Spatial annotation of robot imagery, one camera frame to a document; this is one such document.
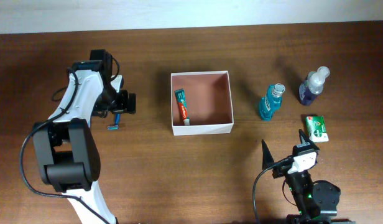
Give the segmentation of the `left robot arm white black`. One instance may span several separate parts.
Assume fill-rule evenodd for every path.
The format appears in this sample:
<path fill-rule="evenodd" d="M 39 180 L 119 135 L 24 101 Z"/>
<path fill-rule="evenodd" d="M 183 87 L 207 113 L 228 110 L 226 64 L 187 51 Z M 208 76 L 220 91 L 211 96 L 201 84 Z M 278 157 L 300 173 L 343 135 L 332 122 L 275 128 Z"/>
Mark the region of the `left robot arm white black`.
<path fill-rule="evenodd" d="M 101 159 L 91 133 L 91 118 L 134 114 L 136 94 L 123 89 L 124 79 L 113 72 L 118 61 L 105 49 L 90 52 L 87 61 L 68 68 L 68 85 L 48 120 L 35 123 L 27 140 L 33 141 L 42 182 L 54 193 L 37 194 L 65 198 L 82 223 L 117 223 L 99 187 Z"/>

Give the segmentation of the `green white soap box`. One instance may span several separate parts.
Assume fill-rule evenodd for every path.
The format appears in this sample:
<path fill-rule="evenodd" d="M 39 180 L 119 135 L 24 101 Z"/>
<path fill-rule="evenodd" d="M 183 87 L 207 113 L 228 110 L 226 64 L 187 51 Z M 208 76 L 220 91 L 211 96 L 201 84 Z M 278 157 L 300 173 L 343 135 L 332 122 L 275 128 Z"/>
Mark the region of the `green white soap box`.
<path fill-rule="evenodd" d="M 329 141 L 323 116 L 307 116 L 306 125 L 308 129 L 308 137 L 312 142 Z"/>

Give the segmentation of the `teal mouthwash bottle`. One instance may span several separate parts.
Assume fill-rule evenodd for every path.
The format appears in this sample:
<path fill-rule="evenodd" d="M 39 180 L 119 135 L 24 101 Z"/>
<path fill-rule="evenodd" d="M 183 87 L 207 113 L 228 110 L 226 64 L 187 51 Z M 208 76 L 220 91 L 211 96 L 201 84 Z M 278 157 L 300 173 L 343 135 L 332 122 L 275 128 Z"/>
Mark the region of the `teal mouthwash bottle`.
<path fill-rule="evenodd" d="M 265 96 L 259 103 L 259 114 L 262 120 L 270 121 L 274 113 L 282 105 L 282 95 L 285 92 L 285 86 L 281 83 L 270 85 Z"/>

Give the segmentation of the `blue disposable razor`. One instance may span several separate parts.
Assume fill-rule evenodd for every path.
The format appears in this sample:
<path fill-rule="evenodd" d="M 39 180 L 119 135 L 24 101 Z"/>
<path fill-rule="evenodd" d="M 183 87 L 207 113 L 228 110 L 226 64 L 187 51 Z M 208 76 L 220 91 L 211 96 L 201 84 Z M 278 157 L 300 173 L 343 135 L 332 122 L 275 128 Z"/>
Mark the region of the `blue disposable razor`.
<path fill-rule="evenodd" d="M 115 114 L 114 123 L 108 126 L 108 130 L 117 130 L 117 129 L 119 129 L 120 118 L 121 118 L 120 114 Z"/>

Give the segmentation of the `blue foam soap bottle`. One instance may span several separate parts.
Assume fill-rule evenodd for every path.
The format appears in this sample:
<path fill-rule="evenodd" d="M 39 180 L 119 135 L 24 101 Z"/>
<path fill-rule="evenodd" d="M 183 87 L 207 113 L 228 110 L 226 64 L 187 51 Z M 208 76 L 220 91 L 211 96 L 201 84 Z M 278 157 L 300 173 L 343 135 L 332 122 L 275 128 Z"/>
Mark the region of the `blue foam soap bottle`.
<path fill-rule="evenodd" d="M 304 106 L 309 106 L 322 93 L 325 80 L 329 77 L 330 70 L 321 66 L 317 71 L 310 72 L 299 87 L 299 100 Z"/>

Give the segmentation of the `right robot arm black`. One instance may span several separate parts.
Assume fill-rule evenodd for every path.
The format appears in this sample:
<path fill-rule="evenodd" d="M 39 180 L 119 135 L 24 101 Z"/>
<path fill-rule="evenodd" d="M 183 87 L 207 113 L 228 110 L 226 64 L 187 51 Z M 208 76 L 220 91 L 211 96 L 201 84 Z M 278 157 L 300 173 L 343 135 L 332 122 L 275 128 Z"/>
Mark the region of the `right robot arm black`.
<path fill-rule="evenodd" d="M 341 190 L 327 180 L 312 181 L 308 172 L 317 164 L 319 147 L 300 129 L 300 144 L 293 147 L 292 154 L 277 162 L 265 141 L 262 141 L 262 172 L 253 183 L 252 199 L 256 199 L 256 185 L 260 177 L 272 171 L 273 178 L 283 177 L 288 185 L 297 215 L 287 215 L 286 223 L 352 223 L 352 220 L 336 219 Z"/>

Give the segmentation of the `white pink cardboard box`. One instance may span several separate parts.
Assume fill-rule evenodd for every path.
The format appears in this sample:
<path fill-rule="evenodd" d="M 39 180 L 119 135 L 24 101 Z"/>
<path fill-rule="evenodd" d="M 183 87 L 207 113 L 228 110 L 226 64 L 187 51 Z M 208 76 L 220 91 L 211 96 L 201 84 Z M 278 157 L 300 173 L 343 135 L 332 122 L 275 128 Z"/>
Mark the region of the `white pink cardboard box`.
<path fill-rule="evenodd" d="M 190 124 L 183 122 L 175 91 L 185 90 Z M 171 125 L 175 136 L 228 134 L 234 125 L 229 72 L 179 72 L 170 75 Z"/>

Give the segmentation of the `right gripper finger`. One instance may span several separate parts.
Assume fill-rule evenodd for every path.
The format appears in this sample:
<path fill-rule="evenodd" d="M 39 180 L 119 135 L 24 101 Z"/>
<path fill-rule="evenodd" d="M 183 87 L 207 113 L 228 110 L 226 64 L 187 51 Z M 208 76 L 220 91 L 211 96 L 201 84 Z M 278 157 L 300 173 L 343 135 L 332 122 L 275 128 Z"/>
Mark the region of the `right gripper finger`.
<path fill-rule="evenodd" d="M 302 129 L 298 130 L 299 138 L 300 138 L 300 143 L 302 145 L 309 145 L 310 144 L 310 139 L 308 136 L 304 133 Z"/>
<path fill-rule="evenodd" d="M 262 169 L 265 170 L 274 164 L 274 159 L 264 140 L 261 141 L 261 144 L 262 144 Z"/>

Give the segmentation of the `green red toothpaste tube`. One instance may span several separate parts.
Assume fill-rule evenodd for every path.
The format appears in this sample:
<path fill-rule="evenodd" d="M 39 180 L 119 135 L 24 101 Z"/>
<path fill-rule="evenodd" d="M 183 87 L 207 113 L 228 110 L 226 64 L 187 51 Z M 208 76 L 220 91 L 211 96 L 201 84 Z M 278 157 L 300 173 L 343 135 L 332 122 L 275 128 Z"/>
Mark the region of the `green red toothpaste tube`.
<path fill-rule="evenodd" d="M 190 125 L 190 119 L 188 116 L 187 102 L 185 97 L 185 90 L 183 88 L 175 90 L 175 97 L 180 112 L 180 117 L 185 126 Z"/>

